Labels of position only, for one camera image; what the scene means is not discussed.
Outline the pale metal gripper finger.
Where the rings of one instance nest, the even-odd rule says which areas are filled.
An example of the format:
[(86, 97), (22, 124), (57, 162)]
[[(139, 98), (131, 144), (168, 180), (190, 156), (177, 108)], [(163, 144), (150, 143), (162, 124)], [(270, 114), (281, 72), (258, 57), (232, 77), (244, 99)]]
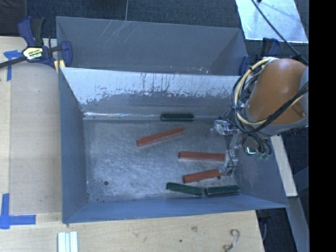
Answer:
[(238, 164), (236, 152), (228, 152), (228, 162), (226, 166), (227, 176), (231, 176)]
[(231, 155), (229, 151), (226, 151), (225, 153), (225, 160), (219, 167), (219, 172), (223, 174), (228, 174), (230, 170), (232, 169), (232, 160)]

